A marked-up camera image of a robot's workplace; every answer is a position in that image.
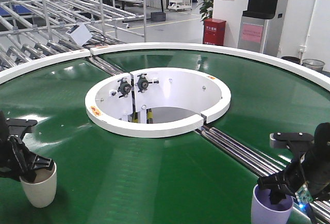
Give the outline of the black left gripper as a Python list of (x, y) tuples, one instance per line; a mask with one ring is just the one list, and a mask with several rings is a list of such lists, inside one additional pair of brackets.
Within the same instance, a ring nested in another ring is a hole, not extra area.
[(1, 177), (28, 183), (44, 181), (54, 167), (54, 161), (28, 150), (22, 139), (38, 122), (5, 118), (1, 111)]

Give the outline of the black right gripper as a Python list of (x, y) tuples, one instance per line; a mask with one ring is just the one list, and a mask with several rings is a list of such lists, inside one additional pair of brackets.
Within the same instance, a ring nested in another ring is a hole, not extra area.
[(277, 172), (260, 177), (257, 184), (261, 190), (269, 189), (272, 205), (279, 204), (286, 196), (307, 183), (314, 200), (329, 200), (329, 123), (321, 123), (315, 129), (314, 146), (300, 163), (293, 163), (285, 173)]

